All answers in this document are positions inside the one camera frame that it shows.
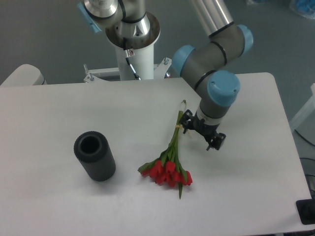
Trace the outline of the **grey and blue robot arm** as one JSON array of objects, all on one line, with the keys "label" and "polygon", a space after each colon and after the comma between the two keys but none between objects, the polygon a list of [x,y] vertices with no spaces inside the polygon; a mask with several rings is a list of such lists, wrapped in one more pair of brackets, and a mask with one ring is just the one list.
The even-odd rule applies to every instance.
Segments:
[{"label": "grey and blue robot arm", "polygon": [[[210,41],[200,49],[183,46],[164,62],[201,98],[195,113],[184,113],[184,129],[195,130],[209,148],[220,149],[226,136],[217,127],[240,90],[239,79],[223,67],[252,47],[253,35],[246,26],[234,23],[221,0],[193,0],[191,4]],[[122,81],[165,76],[165,69],[154,67],[160,25],[143,0],[82,0],[77,7],[90,29],[104,31],[115,47]]]}]

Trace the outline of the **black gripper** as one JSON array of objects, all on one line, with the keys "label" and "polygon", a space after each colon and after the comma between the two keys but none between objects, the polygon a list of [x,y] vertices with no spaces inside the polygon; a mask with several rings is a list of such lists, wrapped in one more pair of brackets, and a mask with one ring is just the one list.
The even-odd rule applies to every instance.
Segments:
[{"label": "black gripper", "polygon": [[196,112],[194,116],[191,110],[186,110],[180,119],[180,124],[184,129],[184,134],[188,130],[194,130],[202,135],[208,143],[207,151],[211,148],[219,150],[226,138],[225,134],[217,132],[220,118],[210,118],[202,112]]}]

